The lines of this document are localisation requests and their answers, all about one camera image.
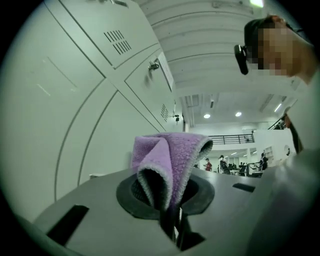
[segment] locker vent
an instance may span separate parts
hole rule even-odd
[[[107,33],[104,33],[104,35],[119,55],[122,55],[131,50],[131,46],[129,45],[127,40],[125,40],[120,30],[108,31]]]
[[[164,119],[165,122],[168,121],[168,115],[169,115],[169,112],[168,112],[165,104],[162,104],[161,116],[163,117],[163,119]]]

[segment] railing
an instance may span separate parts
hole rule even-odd
[[[209,136],[214,145],[254,143],[253,134]]]
[[[271,125],[268,130],[284,130],[286,128],[285,121],[281,118],[276,121],[273,125]]]

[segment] locker lock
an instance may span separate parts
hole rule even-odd
[[[172,117],[173,117],[173,118],[176,118],[176,119],[175,119],[176,122],[179,122],[180,118],[179,118],[179,115],[178,115],[178,114],[174,114]]]
[[[157,70],[159,68],[159,65],[156,62],[149,61],[148,70]]]

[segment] locker door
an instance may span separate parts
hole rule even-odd
[[[33,221],[54,202],[64,138],[103,76],[41,4],[16,36],[0,79],[4,192]]]
[[[105,109],[88,143],[80,184],[90,174],[111,174],[130,167],[136,136],[157,130],[117,92]]]
[[[160,53],[161,50],[158,50],[148,57],[125,82],[166,130],[167,123],[172,119],[173,96],[162,69],[148,69],[150,62],[154,62]]]
[[[138,4],[60,0],[114,69],[158,39]]]

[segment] ceiling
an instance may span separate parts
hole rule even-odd
[[[168,60],[184,119],[196,124],[276,121],[305,91],[298,78],[268,71],[240,73],[234,46],[244,44],[244,26],[267,13],[294,20],[272,0],[135,0]],[[275,113],[279,104],[282,109]],[[242,112],[240,118],[236,112]]]
[[[251,148],[250,152],[251,154],[256,151],[256,148]],[[225,157],[228,156],[229,158],[242,158],[247,154],[247,149],[233,149],[233,150],[212,150],[208,154],[208,158],[216,159],[219,158],[221,155],[224,155]]]

